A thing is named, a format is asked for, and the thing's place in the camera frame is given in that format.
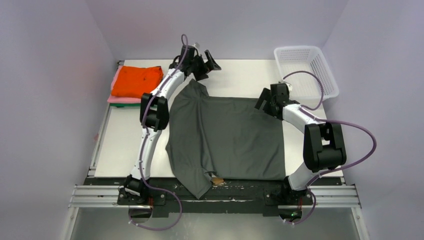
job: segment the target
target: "gray t-shirt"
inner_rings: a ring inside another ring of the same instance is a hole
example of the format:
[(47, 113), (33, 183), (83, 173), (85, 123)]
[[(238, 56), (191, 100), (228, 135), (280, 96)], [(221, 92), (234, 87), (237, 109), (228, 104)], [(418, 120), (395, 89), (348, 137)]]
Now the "gray t-shirt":
[(166, 151), (172, 172), (198, 199), (212, 186), (210, 173), (246, 180), (286, 176), (282, 122), (255, 109), (256, 101), (209, 96), (193, 79), (175, 97)]

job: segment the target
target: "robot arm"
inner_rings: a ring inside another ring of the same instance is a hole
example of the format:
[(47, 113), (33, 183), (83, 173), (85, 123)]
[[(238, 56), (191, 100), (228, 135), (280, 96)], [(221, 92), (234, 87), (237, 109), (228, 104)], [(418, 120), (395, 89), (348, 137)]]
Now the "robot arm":
[(296, 198), (306, 190), (313, 177), (345, 164), (346, 150), (340, 124), (317, 121), (306, 115), (301, 111), (302, 105), (290, 100), (289, 96), (285, 83), (271, 84), (270, 89), (263, 89), (255, 108), (289, 122), (304, 134), (303, 163), (284, 179), (281, 190), (284, 197)]
[(162, 81), (159, 86), (151, 93), (145, 93), (141, 96), (140, 104), (140, 122), (143, 122), (144, 114), (151, 101), (151, 105), (147, 110), (145, 116), (145, 127), (142, 128), (142, 143), (138, 151), (139, 158), (135, 160), (134, 167), (129, 176), (123, 184), (123, 189), (120, 191), (123, 195), (129, 193), (133, 196), (138, 196), (138, 202), (144, 202), (148, 197), (148, 189), (143, 183), (141, 171), (144, 179), (147, 181), (150, 178), (150, 168), (152, 165), (152, 158), (155, 152), (156, 143), (162, 130), (165, 129), (169, 122), (169, 109), (168, 99), (175, 92), (177, 87), (184, 82), (184, 80), (193, 74), (196, 81), (207, 79), (212, 70), (221, 70), (221, 67), (215, 62), (208, 50), (205, 51), (207, 62), (204, 62), (196, 46), (187, 46), (187, 54), (184, 59), (183, 53), (186, 46), (183, 45), (181, 55), (175, 57), (174, 61), (169, 66), (169, 71), (164, 79), (170, 77), (167, 81)]

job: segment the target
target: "white plastic basket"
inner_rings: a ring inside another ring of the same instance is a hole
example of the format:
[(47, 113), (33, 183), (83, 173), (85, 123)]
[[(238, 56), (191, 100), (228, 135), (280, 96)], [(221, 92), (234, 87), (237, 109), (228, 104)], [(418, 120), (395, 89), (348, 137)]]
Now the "white plastic basket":
[[(281, 78), (294, 71), (304, 70), (315, 74), (324, 87), (324, 99), (339, 95), (339, 88), (321, 49), (316, 46), (286, 46), (274, 50)], [(306, 73), (291, 75), (285, 82), (292, 85), (290, 98), (299, 102), (316, 101), (321, 98), (320, 85)]]

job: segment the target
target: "white wall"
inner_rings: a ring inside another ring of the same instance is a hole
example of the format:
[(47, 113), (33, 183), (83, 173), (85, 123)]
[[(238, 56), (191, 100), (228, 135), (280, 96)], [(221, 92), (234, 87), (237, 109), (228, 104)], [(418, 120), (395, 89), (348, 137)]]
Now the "white wall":
[(83, 0), (0, 1), (0, 239), (59, 239), (114, 65)]
[[(345, 171), (371, 239), (424, 239), (424, 1), (350, 0), (323, 51), (340, 88), (329, 118), (371, 130), (375, 154)], [(350, 162), (371, 147), (343, 128)]]
[(328, 39), (348, 0), (86, 0), (115, 58), (169, 59), (180, 35), (215, 59), (273, 59)]

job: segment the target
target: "purple cable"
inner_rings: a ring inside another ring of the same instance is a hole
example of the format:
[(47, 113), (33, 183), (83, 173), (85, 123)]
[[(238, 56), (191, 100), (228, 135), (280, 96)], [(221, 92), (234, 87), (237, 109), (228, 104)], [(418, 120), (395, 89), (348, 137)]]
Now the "purple cable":
[(154, 186), (149, 185), (147, 183), (146, 179), (145, 179), (145, 176), (143, 175), (143, 166), (142, 166), (142, 163), (143, 163), (143, 161), (142, 161), (142, 159), (143, 159), (143, 151), (144, 151), (144, 148), (145, 148), (145, 145), (146, 145), (147, 137), (150, 135), (149, 129), (146, 127), (147, 113), (148, 113), (148, 111), (150, 109), (150, 106), (152, 105), (153, 99), (159, 93), (161, 93), (162, 88), (174, 76), (174, 74), (181, 68), (181, 64), (182, 64), (182, 62), (183, 62), (183, 60), (184, 60), (184, 58), (186, 57), (186, 54), (187, 54), (187, 49), (189, 49), (188, 48), (188, 46), (189, 46), (189, 40), (187, 38), (187, 35), (185, 35), (185, 34), (181, 35), (181, 42), (182, 42), (183, 45), (185, 45), (185, 50), (184, 50), (184, 53), (182, 54), (181, 60), (179, 61), (178, 65), (176, 66), (175, 70), (163, 81), (163, 84), (160, 85), (158, 91), (148, 101), (147, 107), (146, 107), (146, 109), (145, 109), (145, 111), (143, 113), (143, 118), (142, 118), (142, 121), (141, 121), (142, 127), (146, 129), (146, 135), (143, 138), (143, 142), (141, 144), (140, 161), (138, 162), (138, 166), (140, 168), (141, 180), (143, 181), (143, 183), (149, 189), (157, 190), (157, 191), (162, 191), (162, 192), (166, 192), (166, 193), (171, 194), (176, 199), (176, 201), (178, 202), (178, 205), (179, 205), (179, 214), (178, 214), (178, 217), (176, 218), (176, 220), (172, 224), (170, 224), (170, 225), (168, 225), (166, 227), (149, 227), (149, 226), (144, 226), (144, 225), (138, 224), (138, 223), (136, 223), (136, 222), (133, 221), (133, 219), (131, 218), (131, 212), (128, 211), (128, 217), (129, 217), (129, 222), (130, 223), (132, 223), (133, 225), (135, 225), (137, 227), (140, 227), (140, 228), (143, 228), (143, 229), (147, 229), (147, 230), (152, 230), (152, 231), (163, 231), (163, 230), (167, 230), (167, 229), (172, 228), (173, 226), (175, 226), (180, 221), (181, 216), (183, 215), (183, 205), (181, 204), (181, 200), (177, 197), (177, 195), (175, 193), (173, 193), (172, 191), (170, 191), (170, 190), (159, 188), (159, 187), (154, 187)]
[(316, 81), (318, 82), (319, 88), (321, 90), (321, 99), (319, 100), (318, 105), (316, 107), (312, 108), (312, 107), (309, 107), (309, 106), (306, 106), (306, 105), (301, 105), (301, 106), (304, 107), (304, 108), (306, 108), (306, 109), (309, 109), (311, 111), (317, 110), (321, 106), (321, 104), (323, 103), (323, 101), (324, 101), (324, 87), (323, 87), (323, 83), (318, 79), (317, 76), (315, 76), (315, 74), (313, 74), (312, 72), (303, 71), (303, 70), (301, 70), (301, 71), (294, 71), (294, 72), (291, 72), (291, 73), (287, 74), (282, 79), (285, 80), (287, 77), (290, 77), (291, 75), (300, 74), (300, 73), (309, 74), (312, 77), (314, 77), (316, 79)]
[(308, 112), (307, 110), (305, 110), (305, 109), (309, 109), (309, 110), (311, 110), (311, 111), (314, 111), (314, 110), (317, 110), (320, 106), (321, 106), (321, 104), (323, 103), (323, 99), (324, 99), (324, 88), (323, 88), (323, 84), (321, 83), (321, 81), (318, 79), (318, 77), (317, 76), (315, 76), (313, 73), (311, 73), (311, 72), (308, 72), (308, 71), (294, 71), (294, 72), (292, 72), (292, 73), (289, 73), (289, 74), (287, 74), (285, 77), (283, 77), (282, 79), (284, 80), (284, 79), (286, 79), (287, 77), (289, 77), (289, 76), (291, 76), (291, 75), (293, 75), (293, 74), (298, 74), (298, 73), (305, 73), (305, 74), (309, 74), (309, 75), (312, 75), (315, 79), (316, 79), (316, 81), (319, 83), (319, 86), (320, 86), (320, 88), (321, 88), (321, 99), (320, 99), (320, 101), (319, 101), (319, 103), (318, 103), (318, 105), (316, 106), (316, 107), (314, 107), (314, 108), (311, 108), (311, 107), (308, 107), (308, 106), (306, 106), (306, 105), (300, 105), (301, 106), (301, 108), (299, 109), (302, 113), (304, 113), (305, 115), (307, 115), (307, 116), (309, 116), (310, 118), (313, 118), (314, 120), (316, 120), (316, 121), (319, 121), (319, 122), (324, 122), (324, 123), (333, 123), (333, 124), (341, 124), (341, 125), (346, 125), (346, 126), (350, 126), (350, 127), (354, 127), (354, 128), (357, 128), (357, 129), (359, 129), (359, 130), (362, 130), (362, 131), (364, 131), (366, 134), (368, 134), (370, 137), (371, 137), (371, 140), (372, 140), (372, 148), (371, 148), (371, 150), (364, 156), (364, 157), (362, 157), (361, 159), (359, 159), (359, 160), (357, 160), (357, 161), (355, 161), (355, 162), (352, 162), (352, 163), (350, 163), (350, 164), (348, 164), (348, 165), (345, 165), (345, 166), (342, 166), (342, 167), (339, 167), (339, 168), (336, 168), (336, 169), (333, 169), (333, 170), (327, 170), (327, 171), (323, 171), (323, 172), (321, 172), (321, 173), (319, 173), (319, 174), (317, 174), (317, 175), (315, 175), (313, 178), (311, 178), (308, 182), (307, 182), (307, 184), (306, 184), (306, 189), (307, 189), (307, 191), (312, 195), (312, 197), (313, 197), (313, 205), (312, 205), (312, 209), (308, 212), (308, 214), (304, 217), (304, 218), (302, 218), (302, 219), (300, 219), (298, 222), (291, 222), (291, 224), (292, 225), (297, 225), (297, 224), (300, 224), (300, 223), (303, 223), (304, 221), (306, 221), (306, 219), (308, 219), (310, 216), (311, 216), (311, 214), (312, 214), (312, 212), (315, 210), (315, 207), (316, 207), (316, 205), (317, 205), (317, 198), (316, 198), (316, 196), (314, 195), (314, 193), (311, 191), (311, 189), (310, 188), (308, 188), (309, 186), (311, 186), (317, 179), (319, 179), (322, 175), (325, 175), (325, 174), (329, 174), (329, 173), (334, 173), (334, 172), (337, 172), (337, 171), (341, 171), (341, 170), (344, 170), (344, 169), (348, 169), (348, 168), (351, 168), (351, 167), (353, 167), (353, 166), (356, 166), (356, 165), (358, 165), (358, 164), (360, 164), (360, 163), (362, 163), (363, 161), (365, 161), (366, 159), (368, 159), (375, 151), (376, 151), (376, 148), (377, 148), (377, 140), (376, 140), (376, 137), (368, 130), (368, 129), (366, 129), (365, 127), (363, 127), (363, 126), (360, 126), (360, 125), (357, 125), (357, 124), (355, 124), (355, 123), (351, 123), (351, 122), (347, 122), (347, 121), (340, 121), (340, 120), (328, 120), (328, 119), (322, 119), (322, 118), (318, 118), (318, 117), (316, 117), (315, 115), (313, 115), (312, 113), (310, 113), (310, 112)]
[(305, 217), (303, 217), (302, 219), (300, 219), (299, 221), (297, 221), (297, 222), (292, 222), (291, 224), (292, 225), (298, 225), (298, 224), (301, 224), (301, 223), (303, 223), (304, 221), (306, 221), (306, 219), (308, 219), (309, 218), (309, 216), (311, 216), (312, 215), (312, 212), (315, 210), (315, 207), (317, 206), (317, 197), (315, 196), (315, 194), (309, 189), (309, 188), (307, 188), (307, 191), (310, 193), (310, 195), (312, 196), (312, 198), (313, 198), (313, 205), (312, 205), (312, 208), (310, 209), (310, 211), (306, 214), (306, 216)]
[(333, 169), (333, 170), (327, 170), (327, 171), (323, 171), (322, 173), (320, 173), (320, 174), (318, 174), (318, 175), (315, 175), (313, 178), (311, 178), (311, 180), (309, 180), (309, 182), (307, 183), (307, 186), (310, 186), (313, 182), (315, 182), (318, 178), (320, 178), (320, 176), (322, 176), (322, 175), (324, 175), (324, 174), (329, 174), (329, 173), (334, 173), (334, 172), (337, 172), (337, 171), (340, 171), (340, 170), (344, 170), (344, 169), (348, 169), (348, 168), (351, 168), (351, 167), (353, 167), (353, 166), (356, 166), (356, 165), (358, 165), (358, 164), (360, 164), (360, 163), (362, 163), (363, 161), (365, 161), (367, 158), (369, 158), (375, 151), (376, 151), (376, 148), (377, 148), (377, 139), (376, 139), (376, 137), (368, 130), (368, 129), (366, 129), (365, 127), (363, 127), (363, 126), (359, 126), (359, 125), (357, 125), (357, 124), (355, 124), (355, 123), (351, 123), (351, 122), (347, 122), (347, 121), (340, 121), (340, 120), (328, 120), (328, 119), (322, 119), (322, 118), (318, 118), (318, 117), (315, 117), (312, 113), (310, 113), (310, 112), (308, 112), (308, 111), (306, 111), (305, 109), (303, 109), (303, 108), (300, 108), (300, 111), (302, 112), (302, 113), (304, 113), (304, 114), (306, 114), (306, 115), (308, 115), (309, 117), (311, 117), (311, 118), (315, 118), (315, 120), (317, 120), (317, 121), (319, 121), (319, 122), (325, 122), (325, 123), (332, 123), (332, 124), (341, 124), (341, 125), (346, 125), (346, 126), (350, 126), (350, 127), (354, 127), (354, 128), (357, 128), (357, 129), (359, 129), (359, 130), (362, 130), (362, 131), (364, 131), (366, 134), (368, 134), (370, 137), (371, 137), (371, 140), (372, 140), (372, 148), (371, 148), (371, 150), (364, 156), (364, 157), (362, 157), (361, 159), (359, 159), (359, 160), (357, 160), (357, 161), (355, 161), (355, 162), (352, 162), (352, 163), (350, 163), (350, 164), (348, 164), (348, 165), (345, 165), (345, 166), (341, 166), (341, 167), (339, 167), (339, 168), (336, 168), (336, 169)]

